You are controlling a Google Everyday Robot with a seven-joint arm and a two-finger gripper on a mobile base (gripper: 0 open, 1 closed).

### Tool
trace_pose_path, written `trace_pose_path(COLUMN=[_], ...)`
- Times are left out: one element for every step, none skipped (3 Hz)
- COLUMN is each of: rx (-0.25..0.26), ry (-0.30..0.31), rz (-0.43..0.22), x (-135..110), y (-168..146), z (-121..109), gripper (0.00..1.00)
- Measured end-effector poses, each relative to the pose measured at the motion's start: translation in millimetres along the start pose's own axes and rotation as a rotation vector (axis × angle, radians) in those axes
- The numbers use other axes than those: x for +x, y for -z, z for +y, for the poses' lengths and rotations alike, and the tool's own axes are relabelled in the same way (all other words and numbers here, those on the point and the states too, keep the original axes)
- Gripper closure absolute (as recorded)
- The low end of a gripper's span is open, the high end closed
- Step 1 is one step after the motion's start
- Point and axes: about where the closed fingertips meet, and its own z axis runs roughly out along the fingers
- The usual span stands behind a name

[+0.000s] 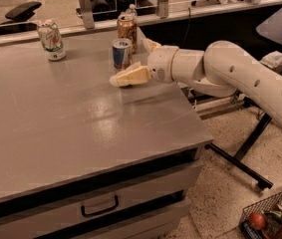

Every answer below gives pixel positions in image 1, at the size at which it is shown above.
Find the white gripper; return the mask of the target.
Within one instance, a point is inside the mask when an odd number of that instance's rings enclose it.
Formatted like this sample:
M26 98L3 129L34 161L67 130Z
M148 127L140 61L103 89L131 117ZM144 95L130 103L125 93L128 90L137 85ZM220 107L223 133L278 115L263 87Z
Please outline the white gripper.
M114 87L126 87L147 83L151 77L163 83L172 83L172 62L177 46L161 46L160 43L144 38L142 44L149 53L147 66L140 62L134 63L110 77L110 84Z

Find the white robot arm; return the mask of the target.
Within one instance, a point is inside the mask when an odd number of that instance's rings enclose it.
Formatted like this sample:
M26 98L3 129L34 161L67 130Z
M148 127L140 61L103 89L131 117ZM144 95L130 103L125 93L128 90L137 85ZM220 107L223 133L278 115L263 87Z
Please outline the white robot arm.
M206 50L160 46L145 39L147 62L134 63L110 77L115 87L139 85L154 79L184 83L195 91L227 98L239 91L282 127L282 76L262 65L239 46L216 41Z

